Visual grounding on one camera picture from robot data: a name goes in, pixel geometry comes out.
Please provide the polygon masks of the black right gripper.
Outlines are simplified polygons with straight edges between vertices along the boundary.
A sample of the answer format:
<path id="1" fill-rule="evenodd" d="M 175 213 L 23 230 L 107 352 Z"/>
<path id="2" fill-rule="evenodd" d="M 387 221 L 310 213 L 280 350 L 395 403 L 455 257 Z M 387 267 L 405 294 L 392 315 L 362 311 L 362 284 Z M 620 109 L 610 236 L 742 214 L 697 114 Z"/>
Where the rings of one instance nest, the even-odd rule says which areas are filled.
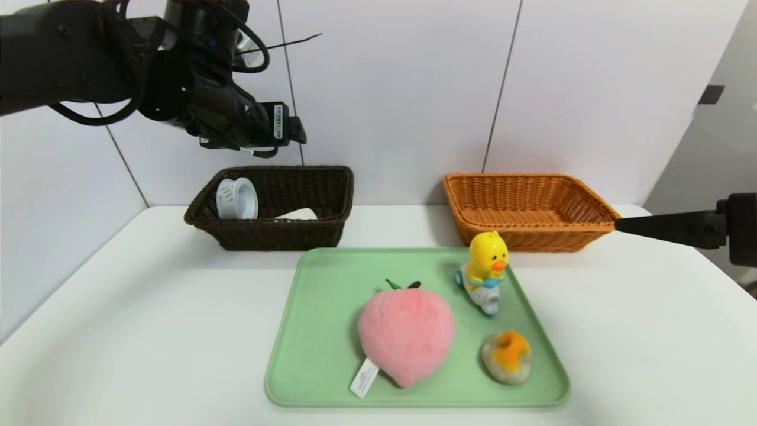
<path id="1" fill-rule="evenodd" d="M 669 215 L 619 218 L 614 229 L 625 234 L 692 246 L 717 249 L 727 243 L 730 263 L 756 267 L 756 194 L 731 194 L 716 209 Z"/>

